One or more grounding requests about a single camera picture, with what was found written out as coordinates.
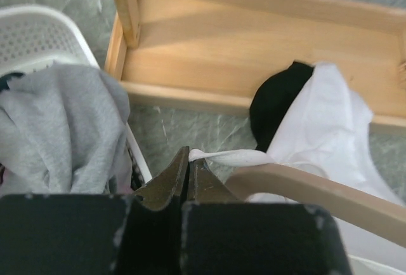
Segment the black tank top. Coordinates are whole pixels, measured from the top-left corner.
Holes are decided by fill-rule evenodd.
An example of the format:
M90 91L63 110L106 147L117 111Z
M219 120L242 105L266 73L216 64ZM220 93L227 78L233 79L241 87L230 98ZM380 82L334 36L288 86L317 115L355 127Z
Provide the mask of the black tank top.
M313 75L313 70L311 65L294 61L258 88L249 108L250 127L257 151L267 151L285 114Z

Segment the white sheer tank top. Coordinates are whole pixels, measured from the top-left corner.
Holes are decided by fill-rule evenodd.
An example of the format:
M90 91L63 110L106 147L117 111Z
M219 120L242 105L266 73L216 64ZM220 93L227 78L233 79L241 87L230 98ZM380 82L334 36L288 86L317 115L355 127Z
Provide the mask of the white sheer tank top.
M207 159L234 168L280 164L326 178L405 208L378 173L370 154L373 113L351 90L336 65L319 62L285 114L267 151L239 149L206 153L194 149L189 160ZM243 201L301 203L271 193ZM334 216L352 264L364 273L405 272L405 247Z

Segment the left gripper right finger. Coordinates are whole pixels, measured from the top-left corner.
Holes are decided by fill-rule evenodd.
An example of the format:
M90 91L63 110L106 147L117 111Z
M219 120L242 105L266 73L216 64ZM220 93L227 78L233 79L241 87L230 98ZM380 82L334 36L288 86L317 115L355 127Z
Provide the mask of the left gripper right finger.
M182 208L182 274L351 274L328 211L299 203L242 203L205 161L190 163Z

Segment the white navy tank top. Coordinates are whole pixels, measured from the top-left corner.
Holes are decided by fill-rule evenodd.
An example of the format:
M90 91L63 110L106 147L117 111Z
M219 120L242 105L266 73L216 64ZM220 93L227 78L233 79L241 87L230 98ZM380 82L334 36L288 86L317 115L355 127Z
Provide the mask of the white navy tank top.
M19 71L11 71L7 74L4 74L0 77L0 92L4 90L9 90L9 85L8 82L11 81L12 79L18 79L21 77L24 77L25 73L24 72L19 72Z

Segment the beige wooden hanger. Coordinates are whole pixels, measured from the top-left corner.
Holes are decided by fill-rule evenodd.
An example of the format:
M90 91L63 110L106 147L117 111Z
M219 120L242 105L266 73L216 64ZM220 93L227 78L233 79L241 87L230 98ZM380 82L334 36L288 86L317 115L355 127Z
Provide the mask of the beige wooden hanger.
M239 199L271 193L319 205L333 216L405 247L405 208L376 196L280 164L239 168L225 185Z

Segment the grey tank top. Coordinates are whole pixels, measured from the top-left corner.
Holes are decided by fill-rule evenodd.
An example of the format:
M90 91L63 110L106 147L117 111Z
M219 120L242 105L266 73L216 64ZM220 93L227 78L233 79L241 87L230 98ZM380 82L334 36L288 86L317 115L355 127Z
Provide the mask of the grey tank top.
M100 69L55 64L1 92L1 164L17 175L71 174L117 165L126 146L128 94Z

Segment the mauve pink tank top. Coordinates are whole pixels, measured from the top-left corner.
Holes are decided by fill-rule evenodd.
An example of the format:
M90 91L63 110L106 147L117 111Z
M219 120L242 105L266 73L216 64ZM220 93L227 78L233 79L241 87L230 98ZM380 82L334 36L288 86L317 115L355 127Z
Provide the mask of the mauve pink tank top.
M117 165L108 169L86 165L71 174L55 175L56 182L48 172L17 175L5 169L1 182L1 194L108 194L130 193L132 162L128 150L119 158Z

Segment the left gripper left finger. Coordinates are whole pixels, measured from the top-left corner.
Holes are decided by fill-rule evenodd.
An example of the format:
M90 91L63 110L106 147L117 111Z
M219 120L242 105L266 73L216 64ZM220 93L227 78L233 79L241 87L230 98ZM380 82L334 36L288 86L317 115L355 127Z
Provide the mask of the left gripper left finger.
M1 273L179 274L189 151L132 194L1 196Z

